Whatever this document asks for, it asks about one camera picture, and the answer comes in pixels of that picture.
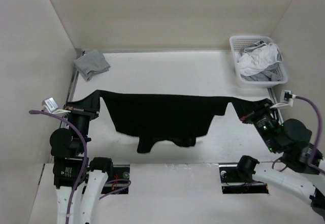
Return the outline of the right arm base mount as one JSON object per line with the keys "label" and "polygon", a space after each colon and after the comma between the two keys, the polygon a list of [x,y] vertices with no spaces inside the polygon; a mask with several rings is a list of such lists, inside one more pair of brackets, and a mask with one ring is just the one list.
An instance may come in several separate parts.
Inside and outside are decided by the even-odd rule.
{"label": "right arm base mount", "polygon": [[219,165],[221,191],[223,194],[269,194],[268,185],[257,181],[244,181],[236,170],[237,164]]}

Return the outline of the black tank top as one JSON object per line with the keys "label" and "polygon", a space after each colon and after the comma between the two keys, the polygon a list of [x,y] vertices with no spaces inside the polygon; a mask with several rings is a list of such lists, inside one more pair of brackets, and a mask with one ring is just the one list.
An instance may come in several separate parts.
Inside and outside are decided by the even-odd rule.
{"label": "black tank top", "polygon": [[232,104],[237,117],[248,114],[255,102],[234,97],[201,97],[168,94],[122,94],[96,90],[75,101],[80,109],[100,109],[104,100],[117,132],[139,138],[138,153],[149,153],[159,141],[193,147],[207,135],[214,116],[224,116]]}

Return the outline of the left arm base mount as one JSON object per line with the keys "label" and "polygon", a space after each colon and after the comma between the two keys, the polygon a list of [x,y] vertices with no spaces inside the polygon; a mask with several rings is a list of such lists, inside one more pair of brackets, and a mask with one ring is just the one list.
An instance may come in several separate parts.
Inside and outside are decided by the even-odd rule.
{"label": "left arm base mount", "polygon": [[110,176],[102,189],[102,195],[121,189],[128,184],[130,178],[130,165],[114,165]]}

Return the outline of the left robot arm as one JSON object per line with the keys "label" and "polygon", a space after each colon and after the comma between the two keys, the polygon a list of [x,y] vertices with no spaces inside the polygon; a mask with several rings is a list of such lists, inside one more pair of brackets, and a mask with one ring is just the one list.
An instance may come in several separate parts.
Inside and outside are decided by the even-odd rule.
{"label": "left robot arm", "polygon": [[67,127],[50,136],[57,223],[94,223],[102,189],[114,177],[110,158],[89,160],[87,156],[89,123],[99,116],[100,94],[95,91],[66,103],[68,115],[63,121]]}

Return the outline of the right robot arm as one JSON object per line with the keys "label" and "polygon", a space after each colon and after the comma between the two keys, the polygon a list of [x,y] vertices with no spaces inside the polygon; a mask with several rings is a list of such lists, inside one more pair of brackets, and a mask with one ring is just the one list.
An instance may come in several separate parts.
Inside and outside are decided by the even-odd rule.
{"label": "right robot arm", "polygon": [[281,163],[305,181],[298,181],[275,169],[266,169],[261,163],[244,155],[235,173],[245,183],[267,183],[305,202],[320,216],[324,216],[324,157],[315,144],[310,143],[312,132],[297,119],[279,123],[275,105],[264,99],[240,116],[245,124],[254,125],[271,153],[280,153]]}

